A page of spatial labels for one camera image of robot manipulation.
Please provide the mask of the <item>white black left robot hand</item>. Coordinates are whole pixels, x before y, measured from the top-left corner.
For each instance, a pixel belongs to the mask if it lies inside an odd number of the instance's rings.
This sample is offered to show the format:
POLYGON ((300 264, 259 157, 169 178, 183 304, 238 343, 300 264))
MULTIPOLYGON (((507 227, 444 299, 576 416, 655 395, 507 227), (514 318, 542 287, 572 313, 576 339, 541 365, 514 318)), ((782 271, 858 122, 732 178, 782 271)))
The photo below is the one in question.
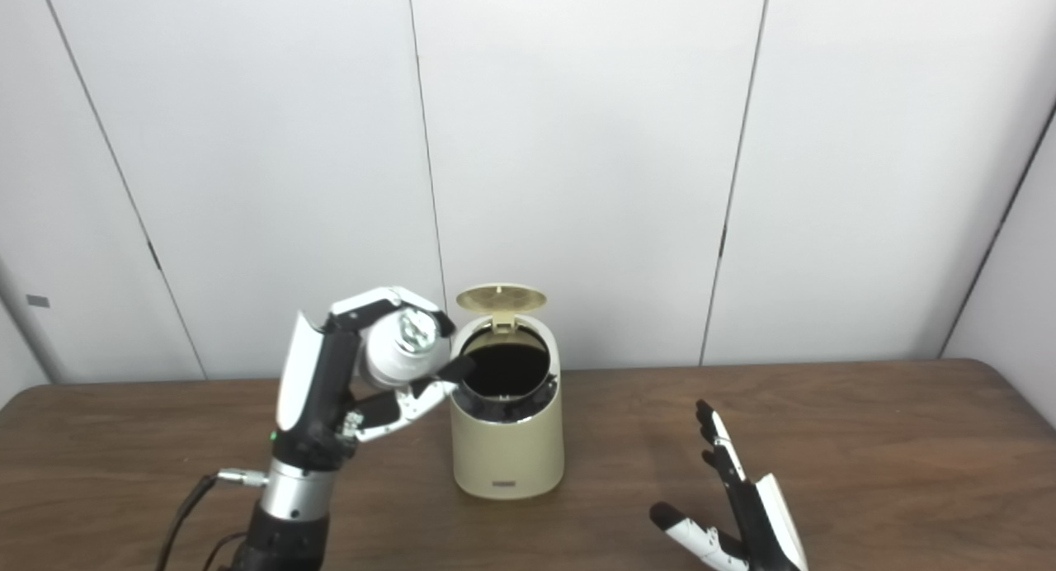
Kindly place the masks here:
POLYGON ((276 401, 272 455, 303 473, 336 472, 361 443, 406 429, 475 372, 452 356, 456 330, 437 304, 402 286, 340 300, 295 330, 276 401))

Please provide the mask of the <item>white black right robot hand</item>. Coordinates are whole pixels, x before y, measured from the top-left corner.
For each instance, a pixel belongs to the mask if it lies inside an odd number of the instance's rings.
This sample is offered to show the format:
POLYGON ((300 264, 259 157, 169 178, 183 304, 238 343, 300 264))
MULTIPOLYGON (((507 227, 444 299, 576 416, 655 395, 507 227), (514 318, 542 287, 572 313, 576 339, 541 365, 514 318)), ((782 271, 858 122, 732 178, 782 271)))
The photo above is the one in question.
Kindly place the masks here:
POLYGON ((702 460, 723 482, 739 535, 699 525, 665 501, 650 506, 652 524, 712 570, 807 570, 806 550, 776 477, 747 477, 723 418, 704 399, 696 402, 696 419, 709 444, 702 460))

